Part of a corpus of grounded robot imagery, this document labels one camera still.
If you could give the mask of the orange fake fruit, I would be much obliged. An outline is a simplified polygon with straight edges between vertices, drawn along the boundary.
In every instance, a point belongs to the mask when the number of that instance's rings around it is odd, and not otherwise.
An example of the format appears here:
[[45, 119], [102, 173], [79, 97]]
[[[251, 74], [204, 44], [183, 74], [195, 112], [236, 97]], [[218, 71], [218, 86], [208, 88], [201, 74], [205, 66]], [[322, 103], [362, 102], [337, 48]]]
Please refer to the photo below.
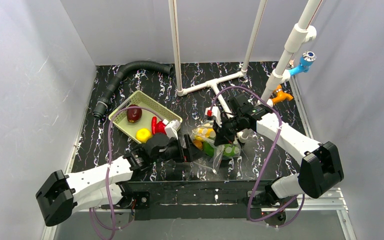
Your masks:
[[197, 147], [200, 151], [203, 150], [203, 142], [202, 141], [194, 139], [192, 142], [193, 142], [194, 146]]

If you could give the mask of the clear polka dot zip bag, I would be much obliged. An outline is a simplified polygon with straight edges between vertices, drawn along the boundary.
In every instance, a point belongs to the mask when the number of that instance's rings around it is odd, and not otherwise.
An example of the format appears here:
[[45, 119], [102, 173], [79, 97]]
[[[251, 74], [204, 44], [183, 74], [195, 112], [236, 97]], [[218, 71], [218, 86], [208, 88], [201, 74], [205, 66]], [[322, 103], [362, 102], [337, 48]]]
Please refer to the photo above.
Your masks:
[[242, 147], [235, 140], [233, 143], [224, 145], [215, 145], [216, 132], [213, 129], [214, 120], [207, 120], [192, 130], [192, 142], [207, 157], [208, 168], [216, 174], [223, 160], [229, 160], [239, 157], [242, 153]]

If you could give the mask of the red fake apple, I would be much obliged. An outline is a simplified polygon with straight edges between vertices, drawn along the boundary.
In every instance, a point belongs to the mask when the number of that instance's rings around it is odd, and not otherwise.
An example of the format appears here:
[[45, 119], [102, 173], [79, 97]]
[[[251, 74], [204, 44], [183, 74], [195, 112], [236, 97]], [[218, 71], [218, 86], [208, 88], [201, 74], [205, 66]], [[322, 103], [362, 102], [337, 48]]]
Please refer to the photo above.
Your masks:
[[164, 123], [162, 120], [157, 122], [154, 127], [153, 127], [153, 134], [157, 134], [157, 133], [161, 133], [161, 134], [164, 134], [166, 135], [166, 130], [165, 130], [165, 127], [166, 127], [166, 123]]

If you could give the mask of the yellow fake bell pepper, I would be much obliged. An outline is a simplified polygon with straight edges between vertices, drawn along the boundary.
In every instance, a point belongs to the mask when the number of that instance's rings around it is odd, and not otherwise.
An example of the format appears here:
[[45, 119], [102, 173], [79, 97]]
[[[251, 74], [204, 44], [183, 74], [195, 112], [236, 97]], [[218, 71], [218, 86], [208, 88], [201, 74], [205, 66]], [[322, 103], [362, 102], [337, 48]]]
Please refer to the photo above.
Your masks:
[[147, 128], [141, 128], [135, 134], [135, 138], [143, 144], [146, 143], [152, 136], [152, 132]]

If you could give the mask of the pale green plastic basket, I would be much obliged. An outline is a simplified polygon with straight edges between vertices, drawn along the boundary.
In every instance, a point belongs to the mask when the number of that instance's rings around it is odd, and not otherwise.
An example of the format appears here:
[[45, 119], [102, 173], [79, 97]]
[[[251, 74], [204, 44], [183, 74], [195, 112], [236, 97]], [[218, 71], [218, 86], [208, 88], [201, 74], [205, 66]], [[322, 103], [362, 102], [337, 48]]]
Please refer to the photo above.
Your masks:
[[144, 107], [150, 109], [157, 113], [157, 115], [163, 117], [164, 119], [170, 121], [178, 120], [180, 123], [183, 122], [183, 119], [176, 113], [169, 110], [167, 107], [158, 103], [152, 97], [148, 96], [144, 92], [137, 90], [132, 93], [125, 101], [121, 103], [110, 115], [109, 119], [113, 121], [113, 125], [117, 127], [121, 132], [126, 134], [136, 143], [140, 144], [141, 142], [137, 140], [136, 133], [140, 129], [146, 128], [151, 130], [151, 121], [152, 117], [156, 115], [147, 110], [142, 110], [142, 116], [136, 123], [130, 123], [127, 119], [126, 111], [119, 113], [116, 117], [114, 115], [121, 109], [129, 107], [130, 105], [137, 105], [139, 107]]

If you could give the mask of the purple fake sweet potato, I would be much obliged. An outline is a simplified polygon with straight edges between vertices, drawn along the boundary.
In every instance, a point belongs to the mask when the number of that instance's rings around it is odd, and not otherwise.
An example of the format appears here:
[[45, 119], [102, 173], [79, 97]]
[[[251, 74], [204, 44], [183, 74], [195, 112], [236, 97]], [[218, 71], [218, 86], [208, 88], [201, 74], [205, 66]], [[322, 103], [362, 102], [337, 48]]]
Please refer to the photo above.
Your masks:
[[138, 106], [135, 104], [131, 104], [128, 107], [129, 109], [126, 111], [128, 122], [131, 124], [137, 123], [142, 118], [142, 109], [138, 108]]

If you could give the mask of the red fake chili pepper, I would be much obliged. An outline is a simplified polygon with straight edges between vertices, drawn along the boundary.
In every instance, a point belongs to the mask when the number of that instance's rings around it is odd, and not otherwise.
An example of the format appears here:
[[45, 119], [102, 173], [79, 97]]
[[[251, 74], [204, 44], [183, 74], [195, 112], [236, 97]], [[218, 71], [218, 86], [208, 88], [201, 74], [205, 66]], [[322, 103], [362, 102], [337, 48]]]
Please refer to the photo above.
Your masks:
[[154, 135], [156, 133], [158, 119], [156, 116], [153, 116], [151, 119], [151, 134]]

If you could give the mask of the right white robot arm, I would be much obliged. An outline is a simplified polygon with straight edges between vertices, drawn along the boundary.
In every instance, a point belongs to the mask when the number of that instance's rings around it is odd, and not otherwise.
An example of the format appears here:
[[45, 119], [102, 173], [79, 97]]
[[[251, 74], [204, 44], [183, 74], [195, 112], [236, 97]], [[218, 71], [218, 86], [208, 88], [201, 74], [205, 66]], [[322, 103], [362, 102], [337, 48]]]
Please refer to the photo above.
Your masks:
[[213, 126], [215, 146], [231, 144], [237, 133], [252, 130], [271, 139], [300, 166], [299, 173], [268, 183], [261, 194], [263, 200], [274, 204], [301, 194], [317, 199], [344, 179], [339, 150], [334, 143], [320, 143], [305, 136], [283, 122], [272, 107], [254, 106], [244, 94], [232, 97], [228, 104], [232, 113], [216, 113], [214, 108], [206, 111], [216, 119]]

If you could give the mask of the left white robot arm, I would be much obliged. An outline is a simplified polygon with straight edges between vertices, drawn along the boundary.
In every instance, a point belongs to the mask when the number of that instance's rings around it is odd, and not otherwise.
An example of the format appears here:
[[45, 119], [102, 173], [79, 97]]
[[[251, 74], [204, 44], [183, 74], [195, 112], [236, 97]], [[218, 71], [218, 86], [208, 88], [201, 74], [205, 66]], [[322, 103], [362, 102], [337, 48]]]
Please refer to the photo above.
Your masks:
[[75, 173], [52, 172], [35, 198], [45, 225], [52, 227], [75, 212], [119, 203], [124, 196], [117, 184], [130, 181], [154, 164], [190, 163], [204, 156], [188, 134], [176, 138], [157, 133], [111, 163]]

